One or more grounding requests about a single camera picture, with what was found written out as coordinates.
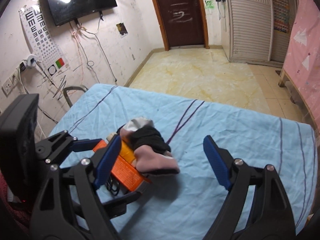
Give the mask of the orange rectangular box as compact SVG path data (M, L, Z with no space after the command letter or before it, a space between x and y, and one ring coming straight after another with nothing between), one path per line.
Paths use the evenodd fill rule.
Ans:
M111 170L111 176L114 176L121 185L124 185L130 191L139 190L145 191L146 187L152 182L141 175L136 168L127 163L120 155Z

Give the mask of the yellow tube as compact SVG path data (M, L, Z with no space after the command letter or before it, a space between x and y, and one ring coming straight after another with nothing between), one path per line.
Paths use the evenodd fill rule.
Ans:
M132 167L136 167L137 160L135 158L133 150L127 145L127 143L120 139L121 141L121 150L120 150L120 156L129 163Z

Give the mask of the pink black sock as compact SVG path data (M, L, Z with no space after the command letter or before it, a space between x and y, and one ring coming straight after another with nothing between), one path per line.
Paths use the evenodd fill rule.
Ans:
M135 168L141 174L167 176L179 174L180 168L170 146L151 119L137 117L118 128L117 134L133 150Z

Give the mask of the light blue bed sheet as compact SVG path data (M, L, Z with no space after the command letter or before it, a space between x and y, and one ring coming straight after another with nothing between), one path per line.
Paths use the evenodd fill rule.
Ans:
M154 177L124 215L112 219L121 239L203 239L226 196L203 151L204 137L248 165L276 168L297 231L304 228L317 184L317 147L308 124L219 103L96 84L53 128L79 139L105 139L143 116L171 147L180 172Z

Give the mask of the eye test chart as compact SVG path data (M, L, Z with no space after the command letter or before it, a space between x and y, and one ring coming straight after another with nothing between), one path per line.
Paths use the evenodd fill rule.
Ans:
M19 15L32 52L41 67L49 77L56 75L68 63L49 32L41 7L38 4L24 6L19 10Z

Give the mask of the pink tree-print curtain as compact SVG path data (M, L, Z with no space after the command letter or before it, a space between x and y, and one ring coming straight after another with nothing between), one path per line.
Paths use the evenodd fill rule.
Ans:
M319 127L319 9L313 0L298 0L283 68Z

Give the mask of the white louvered wardrobe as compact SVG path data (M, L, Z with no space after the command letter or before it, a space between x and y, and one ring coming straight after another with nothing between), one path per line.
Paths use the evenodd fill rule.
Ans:
M297 12L289 0L289 33L274 30L272 0L226 0L220 3L221 42L228 61L281 68Z

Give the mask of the dark red wooden door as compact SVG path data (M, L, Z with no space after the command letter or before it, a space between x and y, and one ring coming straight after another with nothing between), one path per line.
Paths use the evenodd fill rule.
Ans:
M152 2L165 50L185 46L209 48L203 0L152 0Z

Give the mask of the white wall socket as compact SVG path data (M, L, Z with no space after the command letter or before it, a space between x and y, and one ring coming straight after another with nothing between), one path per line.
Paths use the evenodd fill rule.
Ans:
M6 81L2 85L3 93L6 97L11 93L14 88L14 84L12 82L12 76L8 77Z

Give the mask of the colourful wall chart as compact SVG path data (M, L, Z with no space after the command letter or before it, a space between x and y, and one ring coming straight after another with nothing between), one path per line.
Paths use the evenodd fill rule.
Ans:
M289 33L290 6L289 0L272 0L274 30L282 33Z

